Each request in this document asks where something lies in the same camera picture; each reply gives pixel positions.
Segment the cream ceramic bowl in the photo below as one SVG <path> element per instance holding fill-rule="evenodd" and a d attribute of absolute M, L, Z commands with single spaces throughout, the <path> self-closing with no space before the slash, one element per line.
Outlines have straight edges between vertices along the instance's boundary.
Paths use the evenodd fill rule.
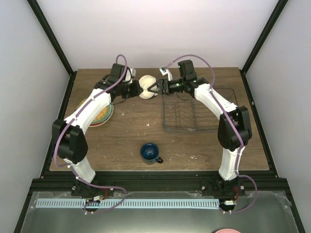
<path fill-rule="evenodd" d="M 156 78 L 151 75 L 144 75 L 139 79 L 139 85 L 143 92 L 139 95 L 142 99 L 147 100 L 157 96 L 157 93 L 148 91 L 148 88 L 156 83 Z"/>

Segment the woven bamboo plate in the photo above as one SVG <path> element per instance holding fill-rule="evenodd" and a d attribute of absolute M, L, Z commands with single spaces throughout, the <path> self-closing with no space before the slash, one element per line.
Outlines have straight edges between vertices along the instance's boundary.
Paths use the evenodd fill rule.
<path fill-rule="evenodd" d="M 114 110 L 113 106 L 108 105 L 107 107 L 105 107 L 99 112 L 99 114 L 94 118 L 93 122 L 94 123 L 99 123 L 103 121 L 106 122 L 112 116 L 113 110 Z"/>

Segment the grey wire dish rack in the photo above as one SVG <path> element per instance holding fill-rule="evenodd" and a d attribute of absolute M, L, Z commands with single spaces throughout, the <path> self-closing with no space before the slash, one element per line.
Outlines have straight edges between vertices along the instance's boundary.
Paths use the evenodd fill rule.
<path fill-rule="evenodd" d="M 162 127 L 167 132 L 217 132 L 219 121 L 203 103 L 189 94 L 162 97 Z"/>

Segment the dark blue mug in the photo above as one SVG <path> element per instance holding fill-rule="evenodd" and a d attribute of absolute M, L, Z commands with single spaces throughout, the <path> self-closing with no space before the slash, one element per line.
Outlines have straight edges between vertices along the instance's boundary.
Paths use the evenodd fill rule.
<path fill-rule="evenodd" d="M 142 160 L 148 165 L 163 163 L 163 159 L 159 156 L 159 148 L 155 143 L 146 143 L 142 145 L 140 148 L 140 155 Z"/>

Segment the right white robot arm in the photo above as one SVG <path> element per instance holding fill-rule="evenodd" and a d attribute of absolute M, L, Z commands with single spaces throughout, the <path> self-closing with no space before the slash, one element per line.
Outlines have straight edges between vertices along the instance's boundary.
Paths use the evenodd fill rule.
<path fill-rule="evenodd" d="M 172 79 L 169 67 L 160 69 L 167 78 L 159 79 L 147 85 L 147 91 L 169 95 L 185 92 L 201 102 L 218 119 L 218 141 L 223 148 L 222 162 L 219 168 L 221 180 L 216 183 L 216 191 L 223 196 L 233 190 L 231 180 L 239 176 L 241 155 L 252 138 L 249 111 L 245 106 L 238 107 L 221 96 L 214 88 L 213 83 L 205 78 L 199 78 L 191 60 L 179 61 L 180 79 Z"/>

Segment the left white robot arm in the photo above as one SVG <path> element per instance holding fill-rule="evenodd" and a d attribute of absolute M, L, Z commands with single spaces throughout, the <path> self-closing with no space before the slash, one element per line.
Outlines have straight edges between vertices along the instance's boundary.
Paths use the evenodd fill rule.
<path fill-rule="evenodd" d="M 52 125 L 54 164 L 59 167 L 57 159 L 63 159 L 63 166 L 84 182 L 82 190 L 88 196 L 99 192 L 99 183 L 93 180 L 96 173 L 86 157 L 88 145 L 85 134 L 93 120 L 116 97 L 127 99 L 142 92 L 138 81 L 134 80 L 135 75 L 135 69 L 114 63 L 110 73 L 94 85 L 86 100 L 70 116 L 56 120 Z"/>

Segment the light blue floral plate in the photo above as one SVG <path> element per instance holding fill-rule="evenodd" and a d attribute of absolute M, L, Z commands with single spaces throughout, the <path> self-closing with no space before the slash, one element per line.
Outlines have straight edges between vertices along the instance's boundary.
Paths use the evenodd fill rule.
<path fill-rule="evenodd" d="M 114 107 L 109 104 L 107 107 L 103 108 L 99 114 L 94 118 L 90 127 L 98 127 L 106 123 L 113 115 Z"/>

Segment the red rimmed plate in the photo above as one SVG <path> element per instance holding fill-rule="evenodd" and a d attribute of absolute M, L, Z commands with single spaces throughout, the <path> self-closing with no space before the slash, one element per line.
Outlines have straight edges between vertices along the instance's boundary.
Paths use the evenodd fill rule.
<path fill-rule="evenodd" d="M 89 127 L 99 127 L 99 126 L 101 126 L 101 125 L 103 125 L 103 124 L 105 124 L 104 121 L 103 121 L 103 122 L 96 123 L 96 124 L 90 124 Z"/>

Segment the light blue slotted strip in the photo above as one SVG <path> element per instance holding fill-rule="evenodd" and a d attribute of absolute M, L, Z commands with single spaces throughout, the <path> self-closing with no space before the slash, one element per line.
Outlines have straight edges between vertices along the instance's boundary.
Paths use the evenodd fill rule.
<path fill-rule="evenodd" d="M 86 204 L 86 199 L 50 199 L 39 198 L 36 208 L 101 208 L 113 206 L 122 209 L 218 209 L 218 199 L 106 199 Z"/>

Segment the pink round object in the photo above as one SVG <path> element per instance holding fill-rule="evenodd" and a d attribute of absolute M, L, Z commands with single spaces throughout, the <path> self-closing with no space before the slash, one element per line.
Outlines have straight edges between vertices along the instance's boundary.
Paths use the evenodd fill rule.
<path fill-rule="evenodd" d="M 241 233 L 241 232 L 232 228 L 224 228 L 215 231 L 215 233 Z"/>

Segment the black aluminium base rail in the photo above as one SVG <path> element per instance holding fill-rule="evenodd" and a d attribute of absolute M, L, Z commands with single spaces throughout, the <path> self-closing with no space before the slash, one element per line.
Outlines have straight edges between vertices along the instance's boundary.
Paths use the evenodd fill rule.
<path fill-rule="evenodd" d="M 200 192 L 203 196 L 231 197 L 235 190 L 239 194 L 246 191 L 290 192 L 285 178 L 278 178 L 269 171 L 247 171 L 252 177 L 221 181 L 216 171 L 201 172 L 99 172 L 89 186 L 75 179 L 70 172 L 49 172 L 44 177 L 34 179 L 30 192 L 69 191 L 76 196 L 93 197 L 99 194 L 121 192 Z"/>

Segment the left black frame post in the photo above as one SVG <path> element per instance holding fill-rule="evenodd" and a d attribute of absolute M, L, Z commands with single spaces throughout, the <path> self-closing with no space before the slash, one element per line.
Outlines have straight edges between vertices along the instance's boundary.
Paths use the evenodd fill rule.
<path fill-rule="evenodd" d="M 72 76 L 74 71 L 69 64 L 68 59 L 66 58 L 50 24 L 48 23 L 39 3 L 36 0 L 27 0 L 28 5 L 30 6 L 32 12 L 34 13 L 35 17 L 37 18 L 41 28 L 43 29 L 45 35 L 47 36 L 50 44 L 52 45 L 54 51 L 56 52 L 59 60 L 61 61 L 63 67 L 65 68 L 67 74 Z"/>

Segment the black frame post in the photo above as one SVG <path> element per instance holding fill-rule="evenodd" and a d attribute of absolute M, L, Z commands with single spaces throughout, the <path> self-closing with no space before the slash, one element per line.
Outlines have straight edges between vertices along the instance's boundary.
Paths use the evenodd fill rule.
<path fill-rule="evenodd" d="M 288 0 L 278 0 L 272 13 L 270 14 L 267 22 L 265 23 L 264 28 L 262 29 L 254 47 L 252 48 L 244 66 L 241 71 L 247 73 L 252 66 L 254 60 L 256 59 L 258 53 L 260 52 L 262 46 L 264 45 L 266 39 L 268 38 L 270 32 L 272 31 L 274 25 L 279 19 L 281 13 L 283 12 L 285 6 L 287 5 Z"/>
<path fill-rule="evenodd" d="M 30 6 L 32 12 L 34 13 L 35 17 L 37 18 L 41 28 L 43 29 L 45 35 L 47 36 L 50 44 L 52 45 L 54 51 L 56 52 L 59 60 L 61 61 L 63 67 L 65 68 L 67 74 L 72 76 L 74 71 L 69 64 L 68 59 L 66 58 L 50 24 L 48 23 L 39 3 L 36 0 L 27 0 L 28 5 Z"/>

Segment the right black frame post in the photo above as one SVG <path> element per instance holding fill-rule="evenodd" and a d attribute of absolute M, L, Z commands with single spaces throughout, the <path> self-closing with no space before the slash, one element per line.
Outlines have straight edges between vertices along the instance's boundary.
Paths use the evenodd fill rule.
<path fill-rule="evenodd" d="M 241 71 L 247 73 L 252 66 L 254 60 L 256 59 L 258 53 L 260 52 L 262 46 L 264 45 L 266 39 L 268 38 L 270 32 L 272 31 L 274 25 L 279 19 L 281 13 L 283 12 L 285 6 L 287 5 L 288 0 L 278 0 L 272 13 L 270 14 L 267 22 L 265 23 L 264 28 L 262 29 L 254 47 L 252 48 L 244 66 Z"/>

